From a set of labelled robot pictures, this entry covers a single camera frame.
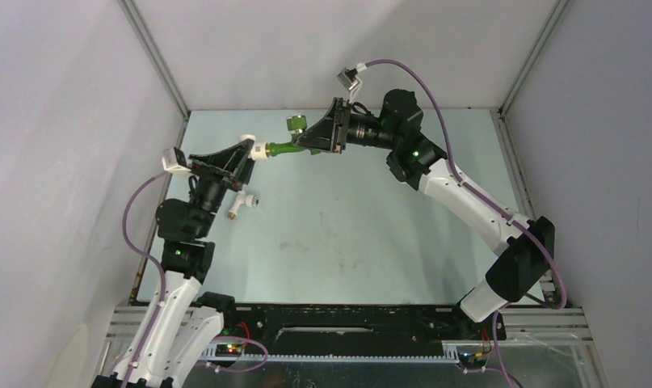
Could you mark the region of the green plastic faucet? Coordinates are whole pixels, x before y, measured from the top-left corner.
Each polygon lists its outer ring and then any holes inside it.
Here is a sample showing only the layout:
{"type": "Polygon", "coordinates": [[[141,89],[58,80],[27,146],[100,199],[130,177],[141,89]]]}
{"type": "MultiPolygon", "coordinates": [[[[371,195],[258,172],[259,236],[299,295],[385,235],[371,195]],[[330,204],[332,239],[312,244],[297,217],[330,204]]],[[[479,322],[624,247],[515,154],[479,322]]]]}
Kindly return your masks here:
{"type": "Polygon", "coordinates": [[[296,139],[308,128],[307,118],[305,115],[296,114],[286,118],[286,127],[290,135],[290,140],[286,142],[268,142],[266,145],[266,155],[276,157],[281,154],[294,154],[303,151],[309,151],[311,155],[320,154],[318,150],[312,150],[303,146],[296,145],[296,139]]]}

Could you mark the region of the white elbow fitting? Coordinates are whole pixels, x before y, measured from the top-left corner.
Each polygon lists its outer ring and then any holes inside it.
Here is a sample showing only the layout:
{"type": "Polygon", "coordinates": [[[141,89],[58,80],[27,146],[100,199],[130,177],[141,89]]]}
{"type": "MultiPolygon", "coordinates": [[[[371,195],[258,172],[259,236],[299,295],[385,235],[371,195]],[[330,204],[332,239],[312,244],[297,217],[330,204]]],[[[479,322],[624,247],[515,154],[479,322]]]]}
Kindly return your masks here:
{"type": "Polygon", "coordinates": [[[250,148],[250,155],[249,155],[249,158],[251,158],[253,161],[268,160],[271,157],[269,143],[267,141],[257,141],[256,136],[249,133],[242,134],[240,136],[240,140],[253,141],[253,144],[250,148]]]}

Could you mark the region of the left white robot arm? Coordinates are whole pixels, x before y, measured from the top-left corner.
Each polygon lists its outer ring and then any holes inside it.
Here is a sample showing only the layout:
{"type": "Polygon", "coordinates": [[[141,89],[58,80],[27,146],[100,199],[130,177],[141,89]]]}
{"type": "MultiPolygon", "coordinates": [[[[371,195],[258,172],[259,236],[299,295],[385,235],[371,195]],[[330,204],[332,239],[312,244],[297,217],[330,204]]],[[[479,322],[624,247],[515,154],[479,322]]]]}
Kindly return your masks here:
{"type": "Polygon", "coordinates": [[[206,293],[201,285],[212,264],[214,242],[208,232],[228,191],[240,192],[254,169],[255,139],[211,154],[186,155],[177,147],[162,154],[163,174],[188,175],[188,200],[167,199],[155,212],[161,259],[128,246],[150,260],[158,286],[124,355],[94,387],[180,387],[216,336],[232,335],[238,326],[231,296],[206,293]]]}

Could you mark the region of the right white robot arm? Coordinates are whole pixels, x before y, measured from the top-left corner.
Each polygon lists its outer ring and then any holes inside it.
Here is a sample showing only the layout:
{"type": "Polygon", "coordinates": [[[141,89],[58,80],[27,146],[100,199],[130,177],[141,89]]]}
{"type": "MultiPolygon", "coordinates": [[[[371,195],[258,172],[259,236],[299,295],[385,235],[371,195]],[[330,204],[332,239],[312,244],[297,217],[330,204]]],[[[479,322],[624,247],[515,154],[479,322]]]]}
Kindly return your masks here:
{"type": "Polygon", "coordinates": [[[379,115],[335,98],[319,121],[293,135],[292,143],[332,154],[350,144],[388,150],[386,164],[397,181],[439,201],[481,236],[497,259],[452,317],[456,333],[473,338],[486,318],[522,299],[549,270],[554,226],[546,217],[532,220],[499,204],[422,134],[422,121],[412,91],[387,92],[379,115]]]}

